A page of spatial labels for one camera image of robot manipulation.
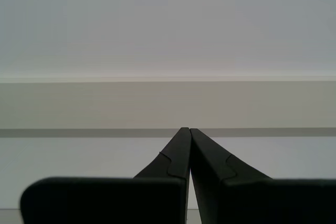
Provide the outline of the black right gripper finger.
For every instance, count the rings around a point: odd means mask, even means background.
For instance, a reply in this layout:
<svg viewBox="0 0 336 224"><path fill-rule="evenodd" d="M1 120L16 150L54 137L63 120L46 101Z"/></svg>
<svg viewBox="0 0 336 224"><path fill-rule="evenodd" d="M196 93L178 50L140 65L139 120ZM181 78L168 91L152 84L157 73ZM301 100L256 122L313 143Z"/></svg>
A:
<svg viewBox="0 0 336 224"><path fill-rule="evenodd" d="M133 178L49 177L20 198L24 223L186 223L191 132L183 127Z"/></svg>
<svg viewBox="0 0 336 224"><path fill-rule="evenodd" d="M335 223L335 180L273 179L191 129L202 223Z"/></svg>

